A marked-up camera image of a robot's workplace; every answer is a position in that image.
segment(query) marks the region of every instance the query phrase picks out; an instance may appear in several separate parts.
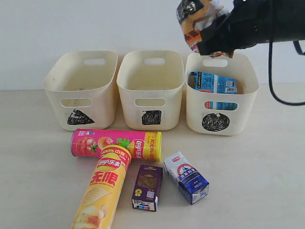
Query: tabletop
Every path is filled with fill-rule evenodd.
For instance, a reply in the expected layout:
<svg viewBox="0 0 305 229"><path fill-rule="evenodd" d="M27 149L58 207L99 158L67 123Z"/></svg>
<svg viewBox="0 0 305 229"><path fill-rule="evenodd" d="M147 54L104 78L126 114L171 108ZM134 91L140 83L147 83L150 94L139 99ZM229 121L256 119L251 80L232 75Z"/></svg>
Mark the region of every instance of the tabletop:
<svg viewBox="0 0 305 229"><path fill-rule="evenodd" d="M301 101L304 87L279 84L276 90ZM72 156L72 132L61 129L44 91L0 92L0 107L1 228L71 228L97 158ZM140 165L162 166L134 160L112 229L304 228L304 117L305 107L279 104L262 85L241 134L203 135L188 128L183 96L179 124L163 131L162 157L181 151L210 182L208 196L189 205L165 175L157 211L132 209ZM129 130L120 103L108 129Z"/></svg>

